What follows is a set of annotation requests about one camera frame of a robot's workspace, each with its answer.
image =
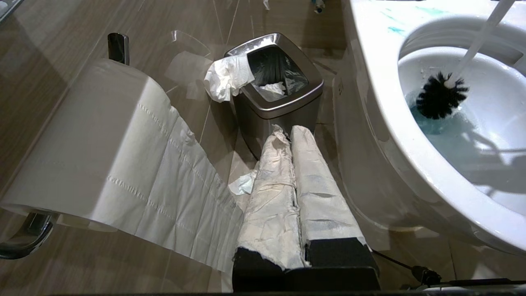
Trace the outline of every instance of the tile floor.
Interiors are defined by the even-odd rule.
[[[320,71],[325,86],[318,113],[315,139],[322,155],[343,189],[338,170],[338,157],[334,136],[332,110],[332,79],[338,72],[341,50],[302,49]],[[238,134],[229,183],[248,173],[256,164],[241,134]],[[411,232],[393,232],[380,229],[355,213],[368,244],[375,250],[409,266],[420,265],[437,271],[443,281],[454,279],[483,279],[507,277],[526,279],[526,258],[504,254],[486,247],[474,247],[445,238],[426,228]],[[418,286],[410,271],[379,256],[375,260],[380,268],[380,285],[384,290],[396,290],[403,285]]]

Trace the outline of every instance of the toilet brush handle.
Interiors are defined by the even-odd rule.
[[[500,0],[493,12],[491,13],[490,17],[486,22],[484,22],[484,25],[482,25],[482,29],[478,32],[477,36],[475,37],[475,40],[471,44],[471,46],[468,49],[468,52],[465,54],[465,56],[460,60],[460,63],[458,64],[457,68],[453,71],[451,74],[451,77],[444,83],[444,85],[447,88],[453,88],[455,86],[455,82],[460,77],[460,74],[464,70],[464,68],[467,66],[469,62],[475,57],[479,49],[482,47],[488,36],[491,34],[493,29],[500,23],[502,18],[506,15],[506,13],[510,10],[511,6],[515,0]]]

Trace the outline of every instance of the toilet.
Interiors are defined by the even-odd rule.
[[[526,97],[504,91],[526,93],[526,4],[514,4],[466,72],[472,97],[456,119],[435,127],[411,113],[411,100],[429,75],[462,57],[466,50],[459,47],[469,47],[495,2],[342,3],[347,51],[333,81],[333,104],[339,170],[351,208],[383,229],[425,226],[526,255],[520,178],[523,173],[526,183]],[[477,98],[495,90],[486,82],[504,84],[503,91],[492,93],[492,100]],[[469,129],[460,129],[468,122]],[[476,145],[463,150],[463,141]]]

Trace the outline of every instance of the chrome holder arm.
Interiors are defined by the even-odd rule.
[[[15,235],[0,243],[0,259],[20,259],[33,253],[48,238],[57,214],[30,213]]]

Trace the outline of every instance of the toilet rim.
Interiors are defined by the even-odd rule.
[[[355,19],[358,19],[356,11],[353,11],[353,15]],[[437,17],[425,23],[438,19],[446,21],[452,17],[457,16]],[[358,29],[359,39],[366,40],[363,34],[371,34],[371,29],[375,30],[374,28],[364,31]],[[369,82],[372,86],[369,92],[374,93],[373,97],[377,101],[378,110],[390,134],[390,140],[401,151],[403,157],[411,165],[411,169],[438,196],[471,221],[475,236],[487,242],[486,239],[477,235],[478,231],[484,231],[493,236],[497,242],[507,245],[508,248],[495,245],[495,240],[487,242],[488,245],[494,245],[496,248],[512,253],[526,252],[526,217],[507,209],[480,192],[434,148],[414,121],[398,78],[398,58],[405,38],[400,40],[400,38],[393,37],[393,34],[388,34],[387,31],[383,32],[378,29],[375,31],[378,39],[383,38],[384,44],[394,45],[378,48],[378,44],[375,45],[374,42],[360,42],[365,66],[369,69],[369,73],[375,74],[369,75]]]

